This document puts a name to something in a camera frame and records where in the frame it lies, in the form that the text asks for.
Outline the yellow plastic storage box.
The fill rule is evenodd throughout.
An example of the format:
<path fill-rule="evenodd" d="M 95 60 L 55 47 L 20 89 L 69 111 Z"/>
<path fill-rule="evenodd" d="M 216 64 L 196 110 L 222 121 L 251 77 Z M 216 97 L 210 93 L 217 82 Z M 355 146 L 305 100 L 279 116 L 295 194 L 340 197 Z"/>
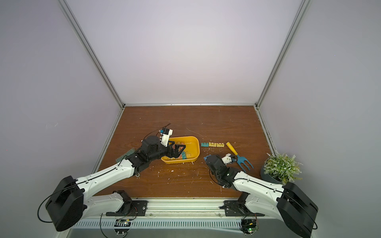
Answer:
<path fill-rule="evenodd" d="M 186 148 L 182 152 L 181 156 L 178 158 L 169 158 L 164 156 L 161 160 L 166 164 L 179 164 L 194 162 L 198 159 L 200 155 L 200 145 L 199 140 L 194 136 L 182 136 L 182 137 L 172 137 L 169 139 L 170 142 L 175 142 L 176 144 L 185 145 Z"/>

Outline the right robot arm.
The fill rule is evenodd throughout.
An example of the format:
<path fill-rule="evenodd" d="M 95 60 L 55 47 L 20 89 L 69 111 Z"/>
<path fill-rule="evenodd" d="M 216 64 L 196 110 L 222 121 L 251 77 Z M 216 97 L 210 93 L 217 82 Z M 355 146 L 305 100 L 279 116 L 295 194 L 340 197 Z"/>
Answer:
<path fill-rule="evenodd" d="M 260 213 L 281 220 L 302 238 L 310 238 L 317 229 L 318 206 L 296 184 L 282 185 L 254 178 L 226 166 L 218 155 L 206 156 L 204 160 L 217 184 L 242 192 L 239 207 L 244 209 L 243 216 Z"/>

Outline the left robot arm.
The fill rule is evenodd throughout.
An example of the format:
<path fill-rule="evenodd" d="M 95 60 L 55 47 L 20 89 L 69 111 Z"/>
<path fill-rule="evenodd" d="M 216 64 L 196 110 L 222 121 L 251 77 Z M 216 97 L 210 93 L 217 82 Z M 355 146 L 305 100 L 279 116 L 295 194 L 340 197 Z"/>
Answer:
<path fill-rule="evenodd" d="M 58 232 L 65 231 L 78 221 L 98 213 L 111 216 L 130 216 L 136 211 L 132 199 L 123 190 L 98 196 L 103 189 L 140 174 L 150 163 L 162 157 L 178 158 L 184 149 L 166 138 L 149 136 L 142 141 L 141 147 L 128 152 L 115 165 L 94 174 L 74 179 L 63 178 L 55 191 L 43 202 L 52 223 Z"/>

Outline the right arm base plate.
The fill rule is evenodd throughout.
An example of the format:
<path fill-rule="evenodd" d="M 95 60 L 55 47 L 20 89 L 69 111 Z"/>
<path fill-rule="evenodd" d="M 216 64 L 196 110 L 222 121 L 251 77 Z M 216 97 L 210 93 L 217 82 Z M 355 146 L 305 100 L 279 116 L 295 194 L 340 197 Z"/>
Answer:
<path fill-rule="evenodd" d="M 223 205 L 219 209 L 224 210 L 226 217 L 245 217 L 245 216 L 265 216 L 262 213 L 253 213 L 251 212 L 243 202 L 238 200 L 225 200 Z"/>

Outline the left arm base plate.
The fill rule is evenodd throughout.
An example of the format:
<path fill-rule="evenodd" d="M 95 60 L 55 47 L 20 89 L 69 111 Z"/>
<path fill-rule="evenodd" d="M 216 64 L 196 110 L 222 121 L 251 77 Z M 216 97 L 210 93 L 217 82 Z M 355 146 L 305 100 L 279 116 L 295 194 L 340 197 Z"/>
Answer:
<path fill-rule="evenodd" d="M 107 212 L 106 216 L 145 216 L 147 210 L 147 200 L 132 200 L 124 202 L 122 207 L 116 212 Z"/>

